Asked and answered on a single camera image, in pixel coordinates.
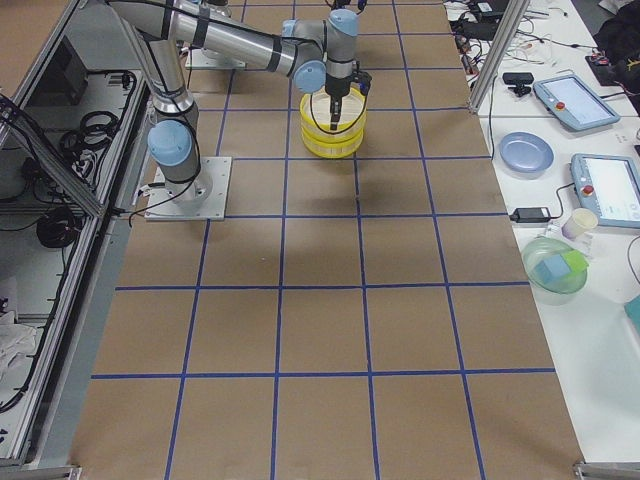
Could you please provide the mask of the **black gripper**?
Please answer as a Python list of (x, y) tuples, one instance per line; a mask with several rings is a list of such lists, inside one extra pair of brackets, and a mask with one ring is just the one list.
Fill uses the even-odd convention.
[(330, 95), (330, 130), (336, 131), (341, 118), (341, 98), (347, 96), (351, 91), (353, 83), (359, 83), (358, 73), (351, 73), (344, 78), (334, 77), (326, 74), (324, 89)]

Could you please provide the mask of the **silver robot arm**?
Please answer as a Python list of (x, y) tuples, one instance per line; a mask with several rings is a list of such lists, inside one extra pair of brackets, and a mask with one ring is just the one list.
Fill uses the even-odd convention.
[(367, 95), (371, 78), (356, 58), (358, 13), (334, 4), (323, 19), (286, 19), (279, 33), (241, 22), (226, 1), (110, 1), (127, 31), (161, 119), (193, 124), (197, 106), (191, 78), (196, 51), (211, 70), (254, 67), (281, 74), (297, 89), (329, 97), (329, 132), (339, 131), (353, 87)]

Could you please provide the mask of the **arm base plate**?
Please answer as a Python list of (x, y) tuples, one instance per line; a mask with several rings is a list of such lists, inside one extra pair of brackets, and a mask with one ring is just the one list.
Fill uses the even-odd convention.
[(150, 191), (144, 218), (148, 221), (224, 220), (231, 170), (231, 157), (202, 157), (199, 175), (183, 192), (188, 183), (182, 186), (167, 183), (157, 167), (154, 183), (162, 186)]
[(244, 70), (247, 64), (209, 49), (193, 49), (187, 54), (185, 67), (190, 70)]

